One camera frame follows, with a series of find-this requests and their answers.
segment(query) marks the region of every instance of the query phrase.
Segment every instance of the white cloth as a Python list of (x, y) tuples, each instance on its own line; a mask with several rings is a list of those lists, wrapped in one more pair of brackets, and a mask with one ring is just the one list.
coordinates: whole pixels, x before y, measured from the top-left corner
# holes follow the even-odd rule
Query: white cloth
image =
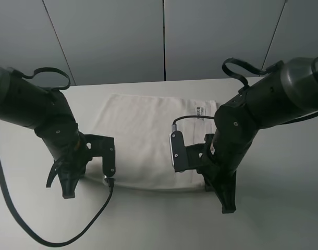
[[(213, 116), (214, 101), (173, 97), (112, 95), (95, 122), (92, 134), (115, 138), (115, 185), (147, 190), (193, 190), (204, 186), (195, 170), (175, 173), (169, 134), (174, 119), (185, 115)], [(213, 120), (188, 118), (177, 122), (185, 146), (204, 143), (215, 132)], [(102, 181), (101, 161), (88, 163), (87, 176)]]

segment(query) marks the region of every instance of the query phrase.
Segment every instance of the metal bracket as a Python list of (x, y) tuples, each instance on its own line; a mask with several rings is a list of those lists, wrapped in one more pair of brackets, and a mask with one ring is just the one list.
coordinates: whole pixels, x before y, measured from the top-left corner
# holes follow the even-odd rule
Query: metal bracket
[(175, 172), (195, 169), (203, 175), (205, 190), (215, 192), (222, 204), (222, 213), (236, 210), (236, 172), (233, 176), (223, 176), (221, 168), (213, 163), (208, 154), (214, 134), (205, 135), (205, 143), (185, 146), (181, 131), (170, 134), (170, 150)]
[(90, 157), (102, 157), (102, 172), (111, 178), (115, 174), (115, 144), (113, 137), (86, 134), (85, 140), (91, 144)]

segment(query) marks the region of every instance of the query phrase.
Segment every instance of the black cable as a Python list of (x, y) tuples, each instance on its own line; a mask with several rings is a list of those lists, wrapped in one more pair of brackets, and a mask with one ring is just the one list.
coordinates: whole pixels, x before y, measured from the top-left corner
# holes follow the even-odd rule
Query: black cable
[(6, 184), (6, 180), (5, 180), (5, 176), (4, 176), (4, 172), (3, 172), (3, 167), (2, 167), (2, 163), (1, 163), (1, 159), (0, 159), (0, 186), (1, 186), (2, 194), (3, 194), (3, 197), (4, 197), (4, 200), (5, 200), (5, 203), (7, 205), (8, 210), (10, 211), (10, 213), (12, 214), (12, 216), (16, 220), (16, 222), (19, 224), (19, 226), (21, 226), (21, 228), (29, 236), (31, 236), (38, 243), (45, 245), (45, 246), (48, 246), (48, 247), (62, 247), (62, 246), (69, 245), (69, 244), (73, 243), (74, 241), (76, 241), (77, 239), (79, 239), (80, 237), (82, 237), (87, 232), (87, 230), (93, 225), (95, 220), (99, 217), (99, 215), (102, 213), (102, 211), (105, 209), (105, 207), (107, 206), (107, 204), (109, 203), (109, 201), (112, 198), (113, 189), (114, 189), (114, 179), (109, 178), (108, 185), (109, 185), (109, 196), (108, 196), (105, 204), (102, 206), (102, 208), (99, 210), (99, 212), (97, 212), (97, 214), (90, 221), (90, 223), (77, 236), (73, 237), (71, 240), (66, 241), (66, 242), (61, 242), (61, 243), (53, 243), (53, 242), (49, 242), (49, 241), (42, 239), (35, 232), (33, 232), (33, 230), (24, 222), (24, 220), (18, 214), (16, 208), (14, 207), (12, 199), (9, 195), (9, 191), (7, 188), (7, 184)]
[(211, 120), (215, 119), (215, 117), (213, 117), (213, 116), (197, 116), (197, 115), (194, 115), (194, 116), (181, 116), (179, 118), (176, 118), (173, 121), (172, 125), (175, 125), (177, 121), (182, 120), (182, 119), (186, 119), (186, 118), (204, 118), (204, 119), (211, 119)]
[(315, 112), (315, 113), (310, 114), (310, 115), (308, 115), (308, 116), (303, 116), (303, 117), (294, 119), (294, 120), (292, 120), (292, 121), (284, 122), (284, 123), (282, 123), (281, 125), (296, 123), (296, 122), (300, 122), (300, 121), (306, 121), (306, 120), (312, 119), (312, 118), (317, 117), (317, 116), (318, 116), (318, 112)]

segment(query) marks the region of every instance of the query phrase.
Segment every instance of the panel seam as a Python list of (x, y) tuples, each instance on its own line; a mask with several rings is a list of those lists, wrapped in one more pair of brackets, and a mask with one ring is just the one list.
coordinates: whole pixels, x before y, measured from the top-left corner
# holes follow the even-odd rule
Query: panel seam
[(163, 50), (164, 50), (164, 81), (166, 81), (166, 38), (165, 38), (165, 0), (163, 0)]
[(268, 50), (267, 50), (267, 53), (265, 54), (265, 57), (264, 57), (264, 61), (263, 61), (263, 64), (262, 64), (262, 67), (261, 69), (263, 70), (263, 67), (265, 65), (265, 62), (267, 60), (267, 57), (268, 57), (268, 54), (269, 54), (269, 51), (270, 51), (270, 48), (272, 46), (272, 43), (273, 43), (273, 40), (274, 40), (274, 37), (275, 37), (275, 34), (276, 34), (276, 31), (277, 31), (277, 27), (278, 27), (278, 24), (280, 22), (280, 18), (282, 17), (282, 14), (283, 14), (283, 10), (284, 10), (284, 7), (286, 5), (286, 2), (287, 0), (284, 1), (284, 4), (283, 4), (283, 7), (282, 7), (282, 10), (280, 11), (280, 14), (279, 14), (279, 17), (278, 17), (278, 20), (277, 20), (277, 24), (275, 26), (275, 30), (274, 30), (274, 33), (273, 33), (273, 36), (272, 36), (272, 39), (270, 40), (270, 43), (269, 43), (269, 46), (268, 46)]
[(72, 78), (72, 80), (74, 81), (75, 86), (77, 86), (76, 81), (75, 81), (75, 78), (74, 78), (74, 75), (72, 74), (72, 71), (71, 71), (69, 62), (67, 61), (65, 52), (64, 52), (63, 47), (62, 47), (62, 44), (60, 43), (59, 37), (58, 37), (58, 35), (57, 35), (56, 29), (55, 29), (54, 24), (53, 24), (53, 22), (52, 22), (52, 20), (51, 20), (51, 17), (50, 17), (50, 15), (49, 15), (49, 12), (48, 12), (48, 9), (47, 9), (47, 7), (46, 7), (46, 5), (45, 5), (44, 0), (42, 0), (42, 3), (43, 3), (43, 6), (44, 6), (44, 9), (45, 9), (45, 12), (47, 13), (47, 15), (48, 15), (48, 17), (49, 17), (49, 21), (50, 21), (50, 23), (51, 23), (51, 26), (53, 27), (54, 33), (55, 33), (56, 38), (57, 38), (58, 43), (59, 43), (59, 47), (60, 47), (60, 49), (62, 50), (64, 59), (65, 59), (65, 61), (66, 61), (66, 65), (67, 65), (67, 67), (68, 67), (68, 69), (69, 69), (69, 71), (70, 71), (70, 74), (71, 74), (71, 78)]

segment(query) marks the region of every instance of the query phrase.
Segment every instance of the printed label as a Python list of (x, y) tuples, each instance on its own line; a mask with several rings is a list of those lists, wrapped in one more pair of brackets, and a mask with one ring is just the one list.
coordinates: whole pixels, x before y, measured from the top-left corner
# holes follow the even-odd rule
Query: printed label
[(196, 107), (196, 115), (197, 116), (205, 116), (205, 108), (204, 107)]

